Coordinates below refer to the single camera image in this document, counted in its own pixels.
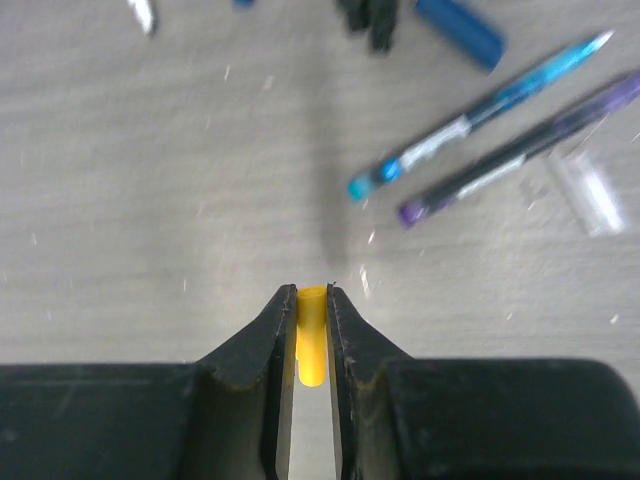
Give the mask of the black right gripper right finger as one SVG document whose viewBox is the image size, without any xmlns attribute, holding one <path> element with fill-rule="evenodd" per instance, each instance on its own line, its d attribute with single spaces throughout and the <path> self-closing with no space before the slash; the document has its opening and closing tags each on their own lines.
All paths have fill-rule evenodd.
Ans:
<svg viewBox="0 0 640 480">
<path fill-rule="evenodd" d="M 410 356 L 334 285 L 327 290 L 327 346 L 336 477 L 399 479 L 387 366 Z"/>
</svg>

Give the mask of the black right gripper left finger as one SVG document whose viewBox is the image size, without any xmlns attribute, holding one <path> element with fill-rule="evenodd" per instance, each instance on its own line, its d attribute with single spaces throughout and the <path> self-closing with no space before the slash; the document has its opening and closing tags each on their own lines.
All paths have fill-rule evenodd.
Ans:
<svg viewBox="0 0 640 480">
<path fill-rule="evenodd" d="M 196 362 L 180 479 L 289 476 L 296 346 L 295 285 Z"/>
</svg>

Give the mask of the yellow pen cap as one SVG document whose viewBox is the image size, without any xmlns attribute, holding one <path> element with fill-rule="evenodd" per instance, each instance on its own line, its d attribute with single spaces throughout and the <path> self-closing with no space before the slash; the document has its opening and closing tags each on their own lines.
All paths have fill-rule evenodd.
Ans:
<svg viewBox="0 0 640 480">
<path fill-rule="evenodd" d="M 302 385 L 315 388 L 326 378 L 327 288 L 306 287 L 297 292 L 296 360 Z"/>
</svg>

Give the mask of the white pen blue end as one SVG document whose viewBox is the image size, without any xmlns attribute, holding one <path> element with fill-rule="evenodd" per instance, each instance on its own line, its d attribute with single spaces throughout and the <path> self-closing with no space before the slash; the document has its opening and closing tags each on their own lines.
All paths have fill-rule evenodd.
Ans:
<svg viewBox="0 0 640 480">
<path fill-rule="evenodd" d="M 240 8 L 249 8 L 255 3 L 255 0 L 234 0 L 233 3 Z"/>
</svg>

